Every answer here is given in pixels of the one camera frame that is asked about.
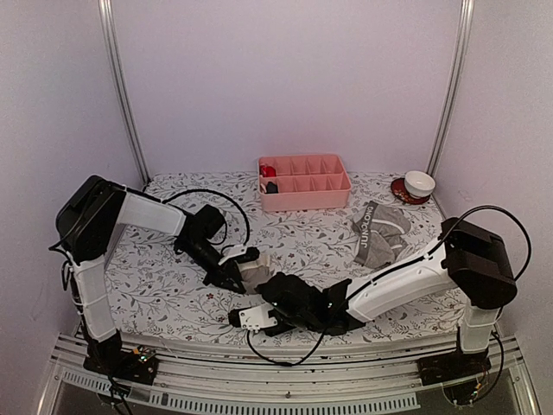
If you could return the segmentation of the pink divided organizer box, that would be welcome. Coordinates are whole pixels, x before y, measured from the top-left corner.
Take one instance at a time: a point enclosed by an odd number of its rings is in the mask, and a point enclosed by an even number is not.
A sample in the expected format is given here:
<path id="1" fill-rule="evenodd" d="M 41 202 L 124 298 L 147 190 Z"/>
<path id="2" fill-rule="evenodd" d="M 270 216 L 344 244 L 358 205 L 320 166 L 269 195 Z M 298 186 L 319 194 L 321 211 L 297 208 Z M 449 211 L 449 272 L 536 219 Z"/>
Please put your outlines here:
<path id="1" fill-rule="evenodd" d="M 277 176 L 262 177 L 262 163 L 272 165 Z M 257 169 L 258 194 L 265 212 L 343 208 L 352 189 L 349 175 L 335 154 L 262 156 Z M 274 182 L 279 193 L 266 194 L 267 182 Z"/>

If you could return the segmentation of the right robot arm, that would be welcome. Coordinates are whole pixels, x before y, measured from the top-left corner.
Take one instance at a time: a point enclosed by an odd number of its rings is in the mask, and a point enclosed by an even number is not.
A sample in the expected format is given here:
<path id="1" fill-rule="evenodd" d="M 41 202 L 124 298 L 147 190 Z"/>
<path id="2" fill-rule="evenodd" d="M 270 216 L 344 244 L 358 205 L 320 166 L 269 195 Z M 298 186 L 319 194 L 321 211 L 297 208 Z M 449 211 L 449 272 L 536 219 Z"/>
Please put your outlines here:
<path id="1" fill-rule="evenodd" d="M 346 279 L 324 290 L 278 272 L 257 293 L 275 310 L 278 327 L 344 335 L 389 310 L 421 297 L 460 289 L 468 300 L 461 346 L 447 370 L 464 377 L 480 363 L 499 309 L 518 293 L 503 239 L 465 220 L 449 218 L 424 252 L 371 275 Z"/>

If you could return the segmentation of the red rolled cloth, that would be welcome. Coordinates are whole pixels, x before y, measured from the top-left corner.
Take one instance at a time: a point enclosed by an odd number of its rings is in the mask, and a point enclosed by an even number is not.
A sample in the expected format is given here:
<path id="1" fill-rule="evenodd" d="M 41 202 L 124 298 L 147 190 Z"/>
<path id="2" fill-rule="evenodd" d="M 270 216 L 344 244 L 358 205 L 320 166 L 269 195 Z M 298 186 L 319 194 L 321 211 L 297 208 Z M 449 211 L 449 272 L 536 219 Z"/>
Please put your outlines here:
<path id="1" fill-rule="evenodd" d="M 276 177 L 277 170 L 267 163 L 262 163 L 259 165 L 259 173 L 262 177 Z"/>

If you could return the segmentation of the right aluminium frame post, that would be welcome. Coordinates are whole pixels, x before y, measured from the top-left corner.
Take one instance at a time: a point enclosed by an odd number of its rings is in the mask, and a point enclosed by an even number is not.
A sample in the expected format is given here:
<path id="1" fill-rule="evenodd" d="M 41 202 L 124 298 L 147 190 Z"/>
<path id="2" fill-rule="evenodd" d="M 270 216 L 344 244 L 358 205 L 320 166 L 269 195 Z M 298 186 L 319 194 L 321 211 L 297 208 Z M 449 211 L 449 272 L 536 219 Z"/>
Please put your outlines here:
<path id="1" fill-rule="evenodd" d="M 439 169 L 439 163 L 445 147 L 450 122 L 454 114 L 455 101 L 460 88 L 462 72 L 470 42 L 473 18 L 474 0 L 462 0 L 446 95 L 427 167 L 427 173 L 430 176 L 435 176 Z"/>

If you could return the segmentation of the grey boxer briefs lettered band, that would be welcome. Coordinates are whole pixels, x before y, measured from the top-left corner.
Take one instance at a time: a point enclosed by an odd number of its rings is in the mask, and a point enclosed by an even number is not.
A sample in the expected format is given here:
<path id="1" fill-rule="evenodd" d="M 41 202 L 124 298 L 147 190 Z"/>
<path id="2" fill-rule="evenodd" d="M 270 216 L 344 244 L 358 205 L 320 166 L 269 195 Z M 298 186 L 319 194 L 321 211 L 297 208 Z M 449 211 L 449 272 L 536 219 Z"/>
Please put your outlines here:
<path id="1" fill-rule="evenodd" d="M 358 237 L 353 261 L 373 270 L 393 264 L 407 246 L 404 236 L 410 229 L 403 210 L 367 202 L 352 217 L 352 230 Z"/>

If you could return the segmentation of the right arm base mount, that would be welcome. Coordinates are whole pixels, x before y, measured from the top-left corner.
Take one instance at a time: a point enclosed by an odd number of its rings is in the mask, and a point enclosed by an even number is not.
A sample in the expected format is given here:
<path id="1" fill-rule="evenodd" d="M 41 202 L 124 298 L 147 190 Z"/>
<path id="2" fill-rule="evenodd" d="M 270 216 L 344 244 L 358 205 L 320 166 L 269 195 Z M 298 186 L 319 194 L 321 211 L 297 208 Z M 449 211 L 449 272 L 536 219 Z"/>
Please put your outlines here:
<path id="1" fill-rule="evenodd" d="M 445 354 L 423 357 L 416 362 L 418 375 L 424 386 L 484 375 L 492 368 L 488 352 L 489 348 L 479 353 L 464 353 L 457 348 Z"/>

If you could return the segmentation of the grey underwear cream waistband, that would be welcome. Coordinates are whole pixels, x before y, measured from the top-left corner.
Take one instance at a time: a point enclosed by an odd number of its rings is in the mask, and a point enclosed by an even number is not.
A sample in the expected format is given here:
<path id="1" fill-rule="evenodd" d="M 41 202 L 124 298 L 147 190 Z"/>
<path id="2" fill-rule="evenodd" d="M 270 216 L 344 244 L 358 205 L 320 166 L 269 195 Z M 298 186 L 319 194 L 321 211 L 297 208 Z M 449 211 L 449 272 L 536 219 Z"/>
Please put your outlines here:
<path id="1" fill-rule="evenodd" d="M 256 288 L 272 278 L 270 260 L 271 256 L 269 254 L 261 253 L 258 259 L 238 265 L 242 284 L 248 295 L 256 294 Z"/>

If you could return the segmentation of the dark rolled cloth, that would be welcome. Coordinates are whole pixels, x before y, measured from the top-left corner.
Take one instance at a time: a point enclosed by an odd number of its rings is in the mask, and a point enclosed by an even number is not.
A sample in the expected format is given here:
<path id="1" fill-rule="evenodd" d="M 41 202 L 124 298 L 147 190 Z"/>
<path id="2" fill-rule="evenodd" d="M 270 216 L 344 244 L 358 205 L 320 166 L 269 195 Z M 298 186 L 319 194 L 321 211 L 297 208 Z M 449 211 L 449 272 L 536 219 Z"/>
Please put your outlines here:
<path id="1" fill-rule="evenodd" d="M 278 186 L 274 182 L 267 182 L 264 185 L 264 192 L 266 194 L 278 194 L 279 193 Z"/>

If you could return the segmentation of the floral table cloth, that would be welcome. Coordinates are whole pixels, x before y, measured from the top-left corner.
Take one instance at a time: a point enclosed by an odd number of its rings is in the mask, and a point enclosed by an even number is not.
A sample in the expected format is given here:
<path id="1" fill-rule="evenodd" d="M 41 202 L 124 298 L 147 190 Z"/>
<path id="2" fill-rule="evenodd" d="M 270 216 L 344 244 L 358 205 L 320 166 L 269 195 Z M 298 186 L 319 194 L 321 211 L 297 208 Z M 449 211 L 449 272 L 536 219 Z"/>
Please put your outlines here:
<path id="1" fill-rule="evenodd" d="M 442 216 L 432 201 L 402 203 L 391 192 L 393 175 L 353 172 L 344 208 L 266 213 L 252 172 L 158 175 L 146 191 L 190 212 L 211 204 L 226 218 L 217 241 L 246 242 L 271 256 L 272 271 L 295 274 L 320 289 L 368 270 L 353 261 L 357 236 L 352 217 L 369 201 L 399 208 L 411 222 L 405 255 L 420 252 L 440 232 Z M 446 290 L 389 310 L 344 335 L 294 329 L 269 337 L 249 336 L 228 321 L 231 310 L 256 306 L 258 295 L 242 295 L 203 284 L 205 272 L 187 254 L 177 254 L 172 237 L 127 227 L 105 272 L 111 314 L 118 329 L 134 335 L 207 344 L 253 344 L 256 348 L 310 348 L 398 342 L 454 333 L 467 314 L 461 290 Z"/>

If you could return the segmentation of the left aluminium frame post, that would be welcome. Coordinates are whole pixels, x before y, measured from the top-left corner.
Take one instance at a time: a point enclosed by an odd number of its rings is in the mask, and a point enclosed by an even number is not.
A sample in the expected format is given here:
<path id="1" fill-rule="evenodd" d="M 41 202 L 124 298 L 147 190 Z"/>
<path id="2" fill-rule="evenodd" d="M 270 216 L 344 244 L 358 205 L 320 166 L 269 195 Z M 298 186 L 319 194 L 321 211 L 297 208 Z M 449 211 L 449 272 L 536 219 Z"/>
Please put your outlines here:
<path id="1" fill-rule="evenodd" d="M 143 184 L 151 180 L 143 146 L 137 131 L 136 121 L 133 115 L 130 96 L 127 91 L 124 78 L 123 61 L 118 47 L 115 18 L 113 14 L 113 1 L 99 0 L 100 25 L 105 41 L 108 63 L 111 69 L 114 89 L 116 92 L 118 106 L 121 111 L 125 132 L 129 140 L 130 153 L 135 162 L 137 172 Z"/>

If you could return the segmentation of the red patterned saucer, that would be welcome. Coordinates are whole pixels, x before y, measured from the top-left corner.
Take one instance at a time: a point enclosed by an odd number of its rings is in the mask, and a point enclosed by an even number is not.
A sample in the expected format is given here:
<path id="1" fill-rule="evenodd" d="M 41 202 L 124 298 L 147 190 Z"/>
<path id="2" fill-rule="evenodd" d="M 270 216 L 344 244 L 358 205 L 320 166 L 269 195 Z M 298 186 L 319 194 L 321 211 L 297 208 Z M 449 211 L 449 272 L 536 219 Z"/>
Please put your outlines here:
<path id="1" fill-rule="evenodd" d="M 405 187 L 403 177 L 396 178 L 395 180 L 392 181 L 391 192 L 397 199 L 399 199 L 403 203 L 410 204 L 410 205 L 422 205 L 423 203 L 426 203 L 430 199 L 430 195 L 427 195 L 421 198 L 416 198 L 413 195 L 411 195 Z"/>

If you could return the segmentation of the white small bowl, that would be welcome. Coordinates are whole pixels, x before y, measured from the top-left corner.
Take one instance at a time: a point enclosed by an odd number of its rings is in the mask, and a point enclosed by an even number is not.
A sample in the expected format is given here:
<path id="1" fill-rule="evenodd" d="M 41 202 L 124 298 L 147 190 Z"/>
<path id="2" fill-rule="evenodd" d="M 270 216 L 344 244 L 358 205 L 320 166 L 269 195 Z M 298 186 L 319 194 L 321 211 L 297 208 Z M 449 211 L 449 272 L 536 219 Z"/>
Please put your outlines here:
<path id="1" fill-rule="evenodd" d="M 434 192 L 435 180 L 422 171 L 412 170 L 405 174 L 404 186 L 412 197 L 424 198 Z"/>

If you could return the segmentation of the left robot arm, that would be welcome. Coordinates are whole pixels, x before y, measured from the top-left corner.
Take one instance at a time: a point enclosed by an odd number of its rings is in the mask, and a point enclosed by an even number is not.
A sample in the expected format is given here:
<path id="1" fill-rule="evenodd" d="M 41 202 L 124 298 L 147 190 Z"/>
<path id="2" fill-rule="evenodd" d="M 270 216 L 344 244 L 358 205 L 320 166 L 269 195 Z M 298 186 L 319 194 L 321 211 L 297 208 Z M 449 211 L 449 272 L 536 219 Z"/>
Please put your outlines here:
<path id="1" fill-rule="evenodd" d="M 236 259 L 245 255 L 246 243 L 221 252 L 212 242 L 225 226 L 219 209 L 205 205 L 190 213 L 144 192 L 89 176 L 55 219 L 59 234 L 53 250 L 65 256 L 73 271 L 77 306 L 86 333 L 101 343 L 95 361 L 110 375 L 129 366 L 128 356 L 108 342 L 118 335 L 105 283 L 106 255 L 121 227 L 136 227 L 170 236 L 176 253 L 187 254 L 204 272 L 204 283 L 243 294 L 246 288 Z"/>

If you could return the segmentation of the aluminium frame post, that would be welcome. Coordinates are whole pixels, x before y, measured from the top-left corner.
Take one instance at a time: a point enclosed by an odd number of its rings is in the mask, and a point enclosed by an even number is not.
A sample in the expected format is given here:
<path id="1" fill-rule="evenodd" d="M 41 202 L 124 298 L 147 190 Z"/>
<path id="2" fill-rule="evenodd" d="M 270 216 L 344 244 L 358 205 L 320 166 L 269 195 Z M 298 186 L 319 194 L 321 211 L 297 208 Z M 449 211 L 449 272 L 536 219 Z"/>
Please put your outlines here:
<path id="1" fill-rule="evenodd" d="M 113 14 L 113 1 L 99 0 L 100 25 L 105 41 L 108 63 L 111 69 L 114 89 L 116 92 L 118 106 L 121 111 L 125 132 L 129 140 L 130 153 L 135 162 L 137 172 L 143 184 L 151 180 L 143 146 L 137 131 L 136 121 L 133 115 L 130 96 L 127 91 L 124 78 L 123 61 L 118 47 L 115 18 Z"/>
<path id="2" fill-rule="evenodd" d="M 446 95 L 427 167 L 427 173 L 430 176 L 435 176 L 439 169 L 439 163 L 445 147 L 450 122 L 454 114 L 455 101 L 460 88 L 462 72 L 470 42 L 473 18 L 474 0 L 462 0 Z"/>

